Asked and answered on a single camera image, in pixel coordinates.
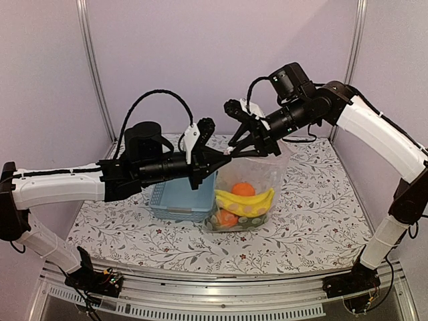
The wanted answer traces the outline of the orange toy fruit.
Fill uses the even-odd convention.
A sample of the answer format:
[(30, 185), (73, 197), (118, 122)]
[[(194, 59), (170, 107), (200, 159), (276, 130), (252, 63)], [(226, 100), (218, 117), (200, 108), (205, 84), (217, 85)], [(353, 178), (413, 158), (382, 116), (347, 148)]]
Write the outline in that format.
[(255, 189), (250, 183), (242, 182), (234, 184), (231, 193), (238, 196), (252, 197), (255, 196)]

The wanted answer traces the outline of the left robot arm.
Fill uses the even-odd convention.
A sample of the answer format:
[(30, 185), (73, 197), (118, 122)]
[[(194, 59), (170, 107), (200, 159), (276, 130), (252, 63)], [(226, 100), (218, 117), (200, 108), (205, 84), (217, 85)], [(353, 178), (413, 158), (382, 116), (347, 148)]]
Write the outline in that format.
[(124, 132), (124, 152), (74, 169), (29, 171), (8, 162), (1, 173), (1, 240), (16, 241), (56, 264), (85, 290), (100, 283), (89, 254), (71, 247), (41, 224), (30, 208), (68, 201), (122, 201), (153, 184), (187, 177), (196, 189), (211, 173), (231, 161), (208, 147), (214, 131), (210, 118), (191, 124), (184, 151), (175, 151), (156, 122), (141, 122)]

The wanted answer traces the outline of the green orange toy mango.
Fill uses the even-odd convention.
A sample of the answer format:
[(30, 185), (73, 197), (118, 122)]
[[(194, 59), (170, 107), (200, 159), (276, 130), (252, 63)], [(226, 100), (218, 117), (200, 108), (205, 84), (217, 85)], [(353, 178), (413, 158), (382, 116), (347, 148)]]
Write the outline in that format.
[(238, 216), (224, 209), (220, 209), (217, 212), (216, 218), (220, 228), (234, 227), (237, 225), (239, 220)]

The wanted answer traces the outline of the clear zip top bag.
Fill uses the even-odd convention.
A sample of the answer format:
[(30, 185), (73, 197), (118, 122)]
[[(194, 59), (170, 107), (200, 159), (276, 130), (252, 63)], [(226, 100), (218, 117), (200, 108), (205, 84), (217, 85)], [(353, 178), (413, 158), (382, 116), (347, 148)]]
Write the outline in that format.
[(279, 147), (279, 156), (236, 158), (218, 170), (213, 212), (203, 221), (206, 230), (251, 231), (269, 220), (293, 155), (285, 143)]

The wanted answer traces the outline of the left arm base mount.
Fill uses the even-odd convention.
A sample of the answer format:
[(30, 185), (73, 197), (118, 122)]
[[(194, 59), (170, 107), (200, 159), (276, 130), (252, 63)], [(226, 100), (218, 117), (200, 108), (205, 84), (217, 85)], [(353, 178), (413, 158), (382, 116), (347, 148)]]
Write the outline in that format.
[(123, 285), (123, 274), (114, 272), (110, 267), (103, 272), (94, 270), (89, 253), (80, 246), (77, 250), (81, 256), (80, 268), (66, 274), (65, 285), (90, 294), (100, 294), (118, 298)]

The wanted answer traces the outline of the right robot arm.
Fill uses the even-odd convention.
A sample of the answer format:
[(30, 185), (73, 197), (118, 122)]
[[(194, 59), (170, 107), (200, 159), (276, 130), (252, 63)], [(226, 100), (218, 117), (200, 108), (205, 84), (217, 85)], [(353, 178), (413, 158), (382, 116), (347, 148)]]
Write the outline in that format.
[(279, 155), (278, 141), (313, 124), (327, 122), (359, 138), (401, 176), (388, 215), (354, 263), (346, 286), (361, 291), (427, 207), (427, 149), (377, 110), (356, 88), (339, 81), (316, 84), (299, 63), (286, 64), (266, 78), (279, 109), (265, 115), (251, 110), (250, 99), (228, 100), (225, 113), (240, 122), (229, 141), (231, 156)]

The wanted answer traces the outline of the yellow toy banana bunch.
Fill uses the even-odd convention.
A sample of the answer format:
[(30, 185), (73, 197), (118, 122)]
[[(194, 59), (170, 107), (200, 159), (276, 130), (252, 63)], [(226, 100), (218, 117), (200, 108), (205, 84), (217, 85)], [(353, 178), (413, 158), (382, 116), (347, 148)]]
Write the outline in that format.
[(272, 206), (275, 191), (268, 191), (254, 196), (240, 196), (227, 191), (216, 190), (217, 206), (239, 217), (255, 218), (266, 214)]

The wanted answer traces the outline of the blue plastic basket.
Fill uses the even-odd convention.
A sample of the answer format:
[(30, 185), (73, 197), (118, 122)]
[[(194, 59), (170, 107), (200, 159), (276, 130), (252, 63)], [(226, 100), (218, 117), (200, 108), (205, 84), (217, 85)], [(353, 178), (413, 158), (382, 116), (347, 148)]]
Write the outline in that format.
[(149, 207), (158, 219), (202, 222), (216, 209), (215, 183), (217, 173), (203, 180), (192, 190), (188, 178), (175, 179), (154, 186)]

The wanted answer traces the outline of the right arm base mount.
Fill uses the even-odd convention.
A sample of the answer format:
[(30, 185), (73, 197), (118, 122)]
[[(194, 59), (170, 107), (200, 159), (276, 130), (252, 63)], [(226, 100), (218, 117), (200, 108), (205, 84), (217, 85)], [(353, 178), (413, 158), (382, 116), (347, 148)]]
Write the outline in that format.
[(328, 298), (346, 296), (380, 286), (381, 281), (377, 269), (371, 270), (362, 265), (361, 255), (361, 253), (358, 255), (349, 272), (322, 279), (322, 290), (326, 292)]

